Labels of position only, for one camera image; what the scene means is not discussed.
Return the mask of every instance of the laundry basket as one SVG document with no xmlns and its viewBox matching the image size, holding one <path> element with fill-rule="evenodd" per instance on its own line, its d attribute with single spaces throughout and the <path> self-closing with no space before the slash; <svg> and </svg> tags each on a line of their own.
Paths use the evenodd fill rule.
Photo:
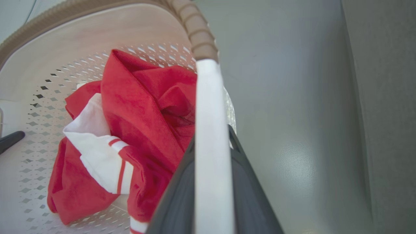
<svg viewBox="0 0 416 234">
<path fill-rule="evenodd" d="M 64 99 L 78 84 L 102 78 L 111 49 L 160 67 L 198 72 L 196 180 L 204 187 L 196 188 L 196 229 L 211 226 L 215 233 L 215 223 L 230 230 L 226 123 L 235 131 L 234 109 L 222 87 L 214 37 L 197 7 L 190 0 L 70 0 L 34 18 L 0 46 L 0 135 L 26 133 L 0 155 L 0 232 L 129 233 L 126 197 L 69 226 L 46 204 L 62 129 L 72 120 Z M 215 166 L 218 174 L 204 176 L 202 164 Z M 219 179 L 224 196 L 215 197 L 210 191 Z M 210 202 L 208 208 L 202 199 Z M 213 216 L 218 211 L 226 219 Z"/>
</svg>

